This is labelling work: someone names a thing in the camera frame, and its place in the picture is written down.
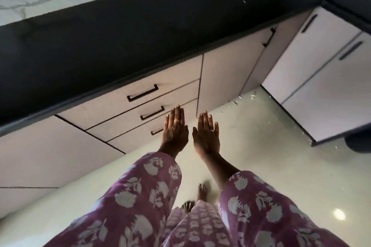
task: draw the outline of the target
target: black handle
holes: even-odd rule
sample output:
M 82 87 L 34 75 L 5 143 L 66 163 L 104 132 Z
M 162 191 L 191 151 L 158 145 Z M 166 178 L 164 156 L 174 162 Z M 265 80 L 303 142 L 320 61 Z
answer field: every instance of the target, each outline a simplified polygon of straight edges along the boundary
M 147 115 L 147 116 L 143 116 L 143 115 L 141 115 L 141 116 L 140 116 L 140 119 L 142 119 L 142 121 L 143 121 L 143 120 L 146 120 L 146 119 L 148 119 L 148 118 L 150 118 L 150 117 L 152 117 L 152 116 L 154 116 L 154 115 L 156 115 L 156 114 L 159 114 L 159 113 L 163 112 L 164 110 L 165 110 L 164 106 L 161 105 L 161 109 L 160 109 L 159 111 L 156 111 L 155 113 L 152 113 L 152 114 Z
M 164 131 L 164 128 L 162 128 L 162 129 L 160 129 L 160 130 L 158 130 L 156 132 L 151 131 L 151 135 L 154 136 L 154 135 L 156 135 L 156 134 L 158 134 L 158 133 L 160 133 L 162 131 Z
M 129 101 L 129 102 L 135 101 L 135 100 L 137 100 L 137 99 L 139 99 L 139 98 L 141 98 L 141 97 L 144 97 L 144 96 L 146 96 L 146 95 L 148 95 L 148 94 L 151 94 L 151 93 L 157 91 L 157 90 L 158 90 L 157 84 L 154 84 L 153 86 L 155 86 L 155 88 L 153 88 L 153 89 L 151 89 L 151 90 L 149 90 L 149 91 L 146 91 L 146 92 L 144 92 L 143 94 L 140 94 L 140 95 L 135 96 L 135 97 L 133 97 L 133 98 L 131 98 L 130 96 L 127 96 L 128 101 Z
M 352 46 L 352 48 L 350 48 L 344 55 L 342 55 L 340 58 L 339 58 L 339 61 L 342 61 L 344 60 L 347 56 L 349 56 L 351 53 L 353 53 L 359 46 L 361 46 L 363 44 L 363 41 L 358 41 L 356 44 L 354 44 Z
M 270 42 L 271 42 L 273 36 L 276 34 L 276 31 L 277 31 L 276 29 L 271 28 L 271 32 L 272 32 L 271 37 L 268 39 L 268 42 L 267 42 L 267 43 L 263 43 L 263 46 L 264 46 L 265 48 L 267 48 L 267 46 L 270 44 Z
M 309 22 L 306 24 L 306 26 L 303 28 L 302 30 L 302 34 L 305 33 L 309 27 L 311 26 L 311 24 L 314 22 L 314 20 L 318 17 L 318 14 L 315 14 L 311 17 L 311 19 L 309 20 Z

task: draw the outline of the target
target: sleeve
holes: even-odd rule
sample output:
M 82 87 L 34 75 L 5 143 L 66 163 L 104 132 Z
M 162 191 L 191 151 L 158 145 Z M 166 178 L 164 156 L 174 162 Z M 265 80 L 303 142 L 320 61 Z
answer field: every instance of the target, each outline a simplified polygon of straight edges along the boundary
M 225 183 L 219 213 L 236 246 L 348 246 L 250 171 L 240 171 Z
M 131 165 L 90 211 L 45 246 L 158 246 L 181 171 L 174 158 L 148 153 Z

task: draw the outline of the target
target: foot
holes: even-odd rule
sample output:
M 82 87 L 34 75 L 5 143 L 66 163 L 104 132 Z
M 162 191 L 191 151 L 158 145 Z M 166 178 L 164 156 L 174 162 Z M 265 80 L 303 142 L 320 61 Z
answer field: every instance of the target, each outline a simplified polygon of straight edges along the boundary
M 207 188 L 205 187 L 205 185 L 199 184 L 197 201 L 203 200 L 206 202 L 206 198 L 207 198 Z
M 180 207 L 180 210 L 182 210 L 184 214 L 188 214 L 192 210 L 193 206 L 194 201 L 187 201 L 182 205 L 182 207 Z

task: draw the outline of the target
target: hand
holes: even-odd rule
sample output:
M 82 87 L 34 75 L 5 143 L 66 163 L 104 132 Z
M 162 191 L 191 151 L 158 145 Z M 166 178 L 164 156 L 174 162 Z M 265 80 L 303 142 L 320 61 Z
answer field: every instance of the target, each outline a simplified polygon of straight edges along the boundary
M 207 154 L 218 154 L 220 151 L 219 125 L 213 125 L 213 117 L 207 116 L 207 111 L 198 117 L 197 128 L 193 127 L 193 145 L 197 154 L 203 158 Z
M 176 157 L 188 143 L 188 125 L 184 125 L 184 109 L 178 105 L 166 115 L 161 146 L 158 151 Z

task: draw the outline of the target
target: floor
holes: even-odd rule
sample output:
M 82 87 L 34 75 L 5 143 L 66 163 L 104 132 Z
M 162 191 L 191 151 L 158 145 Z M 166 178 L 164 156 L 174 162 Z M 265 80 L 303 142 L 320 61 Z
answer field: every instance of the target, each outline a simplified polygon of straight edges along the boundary
M 368 245 L 371 155 L 350 151 L 343 140 L 312 148 L 303 132 L 262 89 L 253 100 L 250 95 L 211 111 L 220 125 L 221 154 L 289 196 L 318 226 L 350 246 Z M 189 123 L 190 129 L 195 123 Z M 0 223 L 0 247 L 44 244 L 86 213 L 128 166 L 158 146 L 158 140 L 145 145 L 10 215 Z M 192 142 L 177 162 L 183 179 L 175 205 L 195 199 L 201 182 L 209 185 L 210 200 L 215 201 L 216 184 Z

